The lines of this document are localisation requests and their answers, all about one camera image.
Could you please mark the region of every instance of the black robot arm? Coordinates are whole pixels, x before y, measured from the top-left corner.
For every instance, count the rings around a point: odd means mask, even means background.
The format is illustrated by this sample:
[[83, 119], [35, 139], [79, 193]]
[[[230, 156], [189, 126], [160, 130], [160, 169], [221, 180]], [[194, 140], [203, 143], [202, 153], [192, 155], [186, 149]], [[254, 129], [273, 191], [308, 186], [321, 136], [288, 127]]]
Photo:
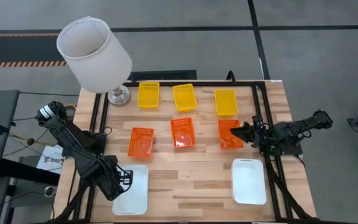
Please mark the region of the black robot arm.
[[260, 144], [270, 148], [284, 144], [299, 146], [304, 138], [311, 136], [312, 129], [328, 129], [333, 125], [332, 119], [325, 111], [315, 111], [310, 118], [301, 121], [279, 122], [269, 129], [260, 116], [253, 116], [254, 125], [244, 122], [243, 127], [230, 129], [231, 133], [245, 142], [252, 142], [252, 147]]
[[47, 128], [63, 148], [64, 156], [72, 156], [83, 185], [73, 200], [55, 220], [66, 220], [75, 205], [81, 200], [86, 188], [97, 185], [108, 200], [114, 200], [125, 190], [120, 185], [131, 187], [133, 172], [121, 170], [116, 156], [103, 156], [105, 134], [93, 134], [75, 126], [63, 104], [53, 101], [39, 109], [35, 117], [39, 125]]

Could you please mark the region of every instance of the yellow plastic tray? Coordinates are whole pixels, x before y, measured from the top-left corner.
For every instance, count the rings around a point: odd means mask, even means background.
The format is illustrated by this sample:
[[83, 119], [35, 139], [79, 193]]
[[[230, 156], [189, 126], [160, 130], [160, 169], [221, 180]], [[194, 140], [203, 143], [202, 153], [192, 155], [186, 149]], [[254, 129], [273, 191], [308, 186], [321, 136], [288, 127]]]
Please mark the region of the yellow plastic tray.
[[160, 83], [158, 82], [141, 82], [139, 84], [139, 95], [137, 105], [141, 108], [157, 108], [158, 97], [160, 94]]
[[215, 105], [218, 116], [232, 116], [239, 112], [234, 90], [215, 90]]
[[177, 85], [172, 88], [178, 111], [194, 110], [197, 107], [196, 95], [192, 84]]

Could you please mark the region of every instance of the wooden tabletop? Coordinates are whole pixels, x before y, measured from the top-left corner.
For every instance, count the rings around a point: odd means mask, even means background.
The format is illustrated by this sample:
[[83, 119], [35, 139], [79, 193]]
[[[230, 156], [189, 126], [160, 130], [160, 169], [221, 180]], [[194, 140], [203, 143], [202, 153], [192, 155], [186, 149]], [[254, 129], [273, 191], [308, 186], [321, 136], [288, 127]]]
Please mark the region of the wooden tabletop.
[[[274, 122], [291, 121], [291, 114], [282, 82], [266, 82], [268, 99]], [[130, 88], [131, 102], [122, 108], [109, 106], [106, 126], [112, 128], [108, 136], [106, 155], [116, 155], [120, 164], [145, 164], [149, 168], [148, 209], [144, 215], [116, 216], [112, 204], [96, 188], [91, 216], [92, 222], [234, 222], [273, 221], [274, 213], [265, 172], [267, 202], [265, 205], [238, 204], [232, 198], [231, 164], [236, 158], [259, 159], [264, 163], [259, 149], [244, 144], [242, 149], [219, 147], [218, 120], [239, 119], [252, 123], [256, 114], [251, 87], [194, 87], [198, 107], [194, 111], [178, 112], [173, 100], [172, 87], [160, 87], [158, 109], [141, 109], [137, 106], [138, 88]], [[216, 116], [214, 90], [234, 89], [239, 114], [230, 118]], [[90, 125], [95, 94], [81, 90], [75, 114], [75, 124], [87, 130]], [[103, 99], [101, 98], [98, 120], [99, 127]], [[264, 114], [262, 94], [260, 106]], [[174, 149], [170, 120], [193, 118], [197, 145]], [[152, 158], [136, 160], [127, 155], [133, 127], [154, 128]], [[313, 201], [303, 165], [294, 156], [282, 156], [289, 191], [305, 209], [315, 216]], [[60, 214], [67, 204], [74, 163], [64, 162], [60, 177], [55, 212]], [[74, 183], [77, 190], [79, 177]], [[282, 216], [285, 208], [282, 195], [277, 189]], [[80, 217], [85, 215], [87, 193], [83, 197]]]

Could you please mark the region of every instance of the white lampshade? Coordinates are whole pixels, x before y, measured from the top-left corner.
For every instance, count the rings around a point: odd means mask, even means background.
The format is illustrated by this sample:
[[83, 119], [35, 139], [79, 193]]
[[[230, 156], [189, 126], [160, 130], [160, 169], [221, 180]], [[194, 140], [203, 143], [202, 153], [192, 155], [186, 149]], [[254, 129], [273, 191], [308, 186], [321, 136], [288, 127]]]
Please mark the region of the white lampshade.
[[68, 24], [57, 38], [57, 49], [81, 86], [94, 93], [118, 89], [132, 71], [130, 56], [100, 19]]

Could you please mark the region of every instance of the silver lamp base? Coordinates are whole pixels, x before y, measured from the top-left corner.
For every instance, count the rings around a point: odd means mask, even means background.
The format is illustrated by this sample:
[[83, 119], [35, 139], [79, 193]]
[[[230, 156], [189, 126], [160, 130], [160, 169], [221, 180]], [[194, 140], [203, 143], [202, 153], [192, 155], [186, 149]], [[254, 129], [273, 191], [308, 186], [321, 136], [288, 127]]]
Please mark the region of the silver lamp base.
[[131, 100], [131, 91], [128, 87], [120, 86], [113, 91], [108, 93], [109, 101], [114, 106], [125, 106]]

